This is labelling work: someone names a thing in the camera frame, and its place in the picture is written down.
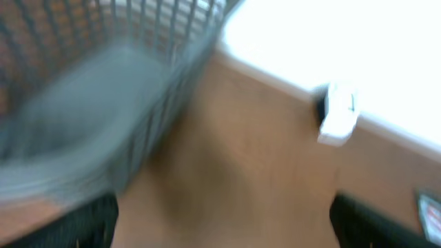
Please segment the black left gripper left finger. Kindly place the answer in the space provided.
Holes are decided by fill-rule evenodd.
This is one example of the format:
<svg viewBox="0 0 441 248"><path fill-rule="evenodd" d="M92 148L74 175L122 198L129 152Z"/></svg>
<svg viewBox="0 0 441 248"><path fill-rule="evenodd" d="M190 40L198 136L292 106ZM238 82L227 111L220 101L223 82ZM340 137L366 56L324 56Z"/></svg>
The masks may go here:
<svg viewBox="0 0 441 248"><path fill-rule="evenodd" d="M2 247L110 248L118 217L116 194L107 192Z"/></svg>

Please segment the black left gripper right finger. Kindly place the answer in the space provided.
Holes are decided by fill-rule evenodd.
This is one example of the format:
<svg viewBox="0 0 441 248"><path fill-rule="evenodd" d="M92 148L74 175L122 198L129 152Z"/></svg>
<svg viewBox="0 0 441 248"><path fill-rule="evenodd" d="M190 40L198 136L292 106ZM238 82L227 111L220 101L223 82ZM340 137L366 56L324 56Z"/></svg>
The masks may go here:
<svg viewBox="0 0 441 248"><path fill-rule="evenodd" d="M329 219L340 247L437 248L416 232L343 193L335 195Z"/></svg>

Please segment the green 3M package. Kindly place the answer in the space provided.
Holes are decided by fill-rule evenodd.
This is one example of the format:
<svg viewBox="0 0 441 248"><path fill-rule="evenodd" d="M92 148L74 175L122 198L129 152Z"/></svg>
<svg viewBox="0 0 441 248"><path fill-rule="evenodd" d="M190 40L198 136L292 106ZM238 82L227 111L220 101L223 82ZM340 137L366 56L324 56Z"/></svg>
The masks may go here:
<svg viewBox="0 0 441 248"><path fill-rule="evenodd" d="M424 237L440 246L440 197L431 192L418 191L416 204Z"/></svg>

